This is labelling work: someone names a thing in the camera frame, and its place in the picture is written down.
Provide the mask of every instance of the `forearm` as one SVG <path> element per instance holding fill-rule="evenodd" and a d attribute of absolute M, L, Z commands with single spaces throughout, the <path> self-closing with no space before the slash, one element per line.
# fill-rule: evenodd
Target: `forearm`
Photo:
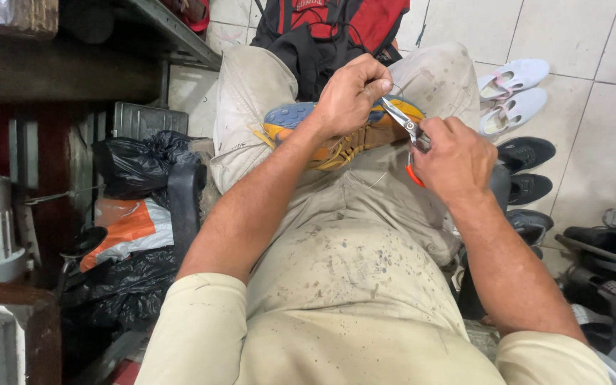
<path fill-rule="evenodd" d="M 270 156 L 213 207 L 187 252 L 177 279 L 222 273 L 244 283 L 286 214 L 298 176 L 323 138 L 308 117 Z"/>
<path fill-rule="evenodd" d="M 586 343 L 545 265 L 513 230 L 492 195 L 450 204 L 449 211 L 465 242 L 481 303 L 502 336 L 529 330 Z"/>

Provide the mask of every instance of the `beige pants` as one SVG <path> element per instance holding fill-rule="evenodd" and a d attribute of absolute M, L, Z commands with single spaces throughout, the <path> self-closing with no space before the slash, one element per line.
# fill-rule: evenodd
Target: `beige pants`
<path fill-rule="evenodd" d="M 419 48 L 389 70 L 392 93 L 415 103 L 427 117 L 458 117 L 478 128 L 476 75 L 463 45 Z M 289 69 L 269 51 L 245 45 L 225 51 L 211 161 L 221 193 L 269 156 L 272 149 L 251 129 L 263 132 L 268 111 L 294 103 L 297 90 Z M 310 223 L 367 219 L 409 234 L 437 265 L 448 264 L 459 240 L 440 200 L 406 174 L 407 149 L 406 143 L 387 145 L 357 155 L 338 171 L 304 172 L 273 241 Z"/>

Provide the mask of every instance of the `plastic bag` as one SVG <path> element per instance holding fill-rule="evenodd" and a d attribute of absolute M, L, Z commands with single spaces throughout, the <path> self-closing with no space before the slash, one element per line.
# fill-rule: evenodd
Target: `plastic bag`
<path fill-rule="evenodd" d="M 189 150 L 195 138 L 175 131 L 160 131 L 149 139 L 109 138 L 92 144 L 94 163 L 106 183 L 104 195 L 116 199 L 143 199 L 151 194 L 167 207 L 163 193 L 170 167 L 196 163 L 199 156 Z"/>
<path fill-rule="evenodd" d="M 133 251 L 157 249 L 174 244 L 170 211 L 151 199 L 136 201 L 129 212 L 106 227 L 108 236 L 91 253 L 82 258 L 80 270 L 102 264 L 106 260 L 124 260 Z"/>
<path fill-rule="evenodd" d="M 174 247 L 132 253 L 120 262 L 107 261 L 77 278 L 61 306 L 74 328 L 115 328 L 145 332 L 152 326 L 175 281 L 179 263 Z"/>

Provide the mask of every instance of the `man's right hand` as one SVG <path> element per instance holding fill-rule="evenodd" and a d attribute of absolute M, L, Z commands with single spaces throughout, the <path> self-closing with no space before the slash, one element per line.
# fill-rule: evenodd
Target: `man's right hand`
<path fill-rule="evenodd" d="M 456 117 L 425 119 L 420 128 L 429 135 L 431 150 L 425 154 L 411 146 L 415 174 L 446 206 L 473 204 L 492 194 L 496 146 Z"/>

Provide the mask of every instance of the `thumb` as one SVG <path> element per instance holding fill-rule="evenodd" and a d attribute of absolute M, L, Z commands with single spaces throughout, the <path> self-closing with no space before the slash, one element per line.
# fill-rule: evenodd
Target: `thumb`
<path fill-rule="evenodd" d="M 391 89 L 394 87 L 394 84 L 391 83 L 389 79 L 377 79 L 367 85 L 365 85 L 365 89 L 363 93 L 367 95 L 370 100 L 370 104 L 377 101 L 377 99 L 391 92 Z"/>

